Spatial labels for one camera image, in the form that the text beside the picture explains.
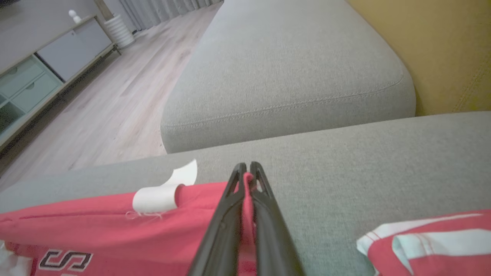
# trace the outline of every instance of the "sofa seam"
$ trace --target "sofa seam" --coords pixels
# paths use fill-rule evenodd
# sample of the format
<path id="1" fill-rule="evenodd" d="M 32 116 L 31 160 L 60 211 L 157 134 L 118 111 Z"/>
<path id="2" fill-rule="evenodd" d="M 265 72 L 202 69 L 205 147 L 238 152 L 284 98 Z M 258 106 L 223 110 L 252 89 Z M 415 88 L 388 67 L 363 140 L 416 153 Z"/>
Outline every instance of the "sofa seam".
<path id="1" fill-rule="evenodd" d="M 300 101 L 300 102 L 294 102 L 294 103 L 284 104 L 284 105 L 269 106 L 269 107 L 266 107 L 263 109 L 257 109 L 257 110 L 247 111 L 247 112 L 240 112 L 240 113 L 235 113 L 235 114 L 212 117 L 212 118 L 208 118 L 208 119 L 204 119 L 204 120 L 196 121 L 196 122 L 172 124 L 172 125 L 162 125 L 162 127 L 165 129 L 192 128 L 192 127 L 196 127 L 196 126 L 202 126 L 202 125 L 207 125 L 207 124 L 211 124 L 211 123 L 218 123 L 218 122 L 230 121 L 230 120 L 235 120 L 235 119 L 241 119 L 241 118 L 265 114 L 265 113 L 272 113 L 272 112 L 290 110 L 290 109 L 295 109 L 295 108 L 303 108 L 303 107 L 318 105 L 318 104 L 346 101 L 347 99 L 352 99 L 352 98 L 364 98 L 364 97 L 374 96 L 374 95 L 376 95 L 380 92 L 383 92 L 384 90 L 387 90 L 391 87 L 394 87 L 394 86 L 396 86 L 402 82 L 402 80 L 404 78 L 404 72 L 403 72 L 401 67 L 402 67 L 402 64 L 399 64 L 399 69 L 400 69 L 401 75 L 400 75 L 399 79 L 397 80 L 397 82 L 390 84 L 389 86 L 386 86 L 384 88 L 378 89 L 378 90 L 369 90 L 367 92 L 364 92 L 363 94 L 352 93 L 352 94 L 344 94 L 344 95 L 341 95 L 340 97 L 337 97 L 337 98 L 333 98 L 333 97 L 317 98 L 317 99 L 308 100 L 308 101 Z"/>
<path id="2" fill-rule="evenodd" d="M 452 112 L 461 111 L 462 106 L 464 106 L 471 95 L 474 94 L 476 86 L 481 83 L 483 76 L 489 71 L 490 63 L 491 54 L 488 54 L 488 56 L 484 59 L 484 61 L 474 73 L 474 76 L 472 76 L 470 83 L 467 84 L 467 87 L 464 89 L 462 95 L 460 96 L 460 99 L 452 109 Z"/>

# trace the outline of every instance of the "gray fabric upholstery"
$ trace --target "gray fabric upholstery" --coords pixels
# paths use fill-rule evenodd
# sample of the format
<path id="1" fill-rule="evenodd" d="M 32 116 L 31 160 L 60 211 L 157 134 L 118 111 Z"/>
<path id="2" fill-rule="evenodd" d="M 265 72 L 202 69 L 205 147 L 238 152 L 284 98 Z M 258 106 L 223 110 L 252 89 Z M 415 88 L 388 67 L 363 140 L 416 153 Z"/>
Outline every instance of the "gray fabric upholstery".
<path id="1" fill-rule="evenodd" d="M 227 0 L 164 108 L 168 153 L 414 116 L 411 77 L 344 0 Z"/>
<path id="2" fill-rule="evenodd" d="M 417 117 L 250 141 L 17 183 L 0 212 L 156 186 L 198 162 L 197 183 L 259 161 L 307 275 L 373 275 L 355 241 L 384 222 L 491 208 L 491 112 Z"/>

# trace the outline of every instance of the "wall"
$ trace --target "wall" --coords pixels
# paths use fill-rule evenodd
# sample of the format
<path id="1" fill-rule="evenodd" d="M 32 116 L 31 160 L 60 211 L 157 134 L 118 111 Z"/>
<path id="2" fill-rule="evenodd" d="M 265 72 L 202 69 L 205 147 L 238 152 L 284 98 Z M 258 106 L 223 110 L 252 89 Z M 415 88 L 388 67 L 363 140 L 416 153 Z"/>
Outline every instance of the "wall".
<path id="1" fill-rule="evenodd" d="M 491 110 L 490 0 L 348 0 L 399 55 L 416 114 Z"/>
<path id="2" fill-rule="evenodd" d="M 0 71 L 73 26 L 70 9 L 102 17 L 93 0 L 20 0 L 0 9 Z"/>

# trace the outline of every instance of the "white figurine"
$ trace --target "white figurine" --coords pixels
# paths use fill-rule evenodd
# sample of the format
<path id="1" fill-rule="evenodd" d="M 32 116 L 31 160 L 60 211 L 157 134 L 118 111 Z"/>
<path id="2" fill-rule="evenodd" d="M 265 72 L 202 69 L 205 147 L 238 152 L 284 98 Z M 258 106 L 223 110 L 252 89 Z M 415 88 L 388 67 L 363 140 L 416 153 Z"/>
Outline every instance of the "white figurine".
<path id="1" fill-rule="evenodd" d="M 78 24 L 78 23 L 80 23 L 80 21 L 82 21 L 80 16 L 78 16 L 74 10 L 69 10 L 68 15 L 70 15 L 70 17 L 73 18 L 73 21 L 75 21 L 76 24 Z"/>

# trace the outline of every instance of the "red t-shirt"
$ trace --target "red t-shirt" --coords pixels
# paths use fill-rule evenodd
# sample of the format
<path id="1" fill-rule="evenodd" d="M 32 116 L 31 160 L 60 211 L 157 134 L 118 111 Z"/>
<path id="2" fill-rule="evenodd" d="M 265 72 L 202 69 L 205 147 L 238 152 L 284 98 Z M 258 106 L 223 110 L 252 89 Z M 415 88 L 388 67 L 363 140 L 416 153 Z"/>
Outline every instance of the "red t-shirt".
<path id="1" fill-rule="evenodd" d="M 245 175 L 246 183 L 251 177 Z M 135 193 L 0 214 L 0 239 L 18 255 L 34 258 L 36 276 L 185 275 L 226 184 L 181 186 L 178 207 L 161 214 L 136 214 Z M 239 274 L 254 275 L 250 196 L 243 210 Z"/>

